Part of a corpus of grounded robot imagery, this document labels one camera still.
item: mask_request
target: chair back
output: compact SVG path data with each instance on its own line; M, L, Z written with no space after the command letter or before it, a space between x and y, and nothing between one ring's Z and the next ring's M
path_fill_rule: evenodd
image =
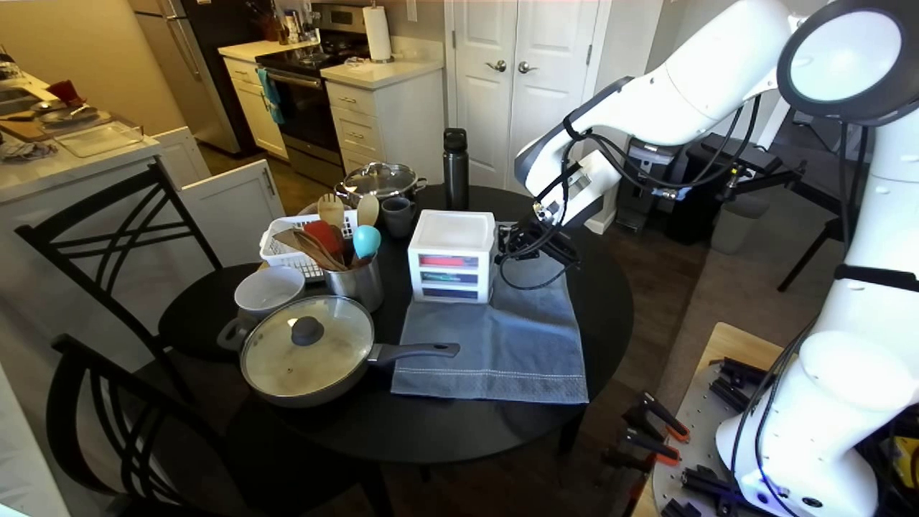
M171 370L179 391L191 397L185 380L165 353L167 346L141 321L139 308L129 308L129 298L119 295L119 282L126 277L129 264L141 267L144 259L151 261L141 249L167 242L192 242L207 264L221 269L217 249L207 244L158 162L141 175L119 182L42 223L19 226L19 235L121 318Z
M200 447L204 442L218 458L218 435L187 404L121 370L83 341L62 335L55 350L62 350L62 364L47 403L47 435L57 465L82 485L105 493L204 511L175 482L175 476L191 476L181 470L192 469L175 469L175 458L181 458L175 442L195 442ZM119 453L121 489L86 460L93 453L83 450L90 440L82 436L82 404L93 404L105 442Z

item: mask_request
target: pan handle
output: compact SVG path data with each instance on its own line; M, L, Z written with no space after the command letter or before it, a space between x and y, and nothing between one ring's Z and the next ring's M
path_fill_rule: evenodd
M372 364L388 364L402 356L458 356L459 341L412 341L412 346L375 346L369 361Z

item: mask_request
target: wooden floor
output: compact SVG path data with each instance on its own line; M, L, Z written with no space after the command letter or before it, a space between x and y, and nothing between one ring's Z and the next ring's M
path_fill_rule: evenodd
M273 169L284 211L299 211L322 192L283 165ZM616 226L604 239L609 264L617 264L633 282L635 333L616 380L592 403L573 458L554 458L554 436L547 436L515 453L428 473L385 465L401 517L613 517L630 506L640 476L609 469L602 458L620 440L623 409L659 387L708 246L678 244L655 222L645 232ZM347 491L313 514L362 517L372 509L360 491Z

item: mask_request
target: pan lid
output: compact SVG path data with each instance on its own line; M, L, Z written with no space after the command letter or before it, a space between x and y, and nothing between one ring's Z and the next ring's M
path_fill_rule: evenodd
M345 383L375 347L372 315L339 295L294 302L254 327L241 373L267 397L312 397Z

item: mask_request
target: frying pan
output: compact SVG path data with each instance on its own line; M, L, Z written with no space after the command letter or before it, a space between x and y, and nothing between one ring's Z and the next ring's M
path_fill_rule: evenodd
M241 347L241 377L273 404L312 409L347 393L369 364L401 356L458 356L455 341L378 346L372 315L350 298L313 295L263 318Z

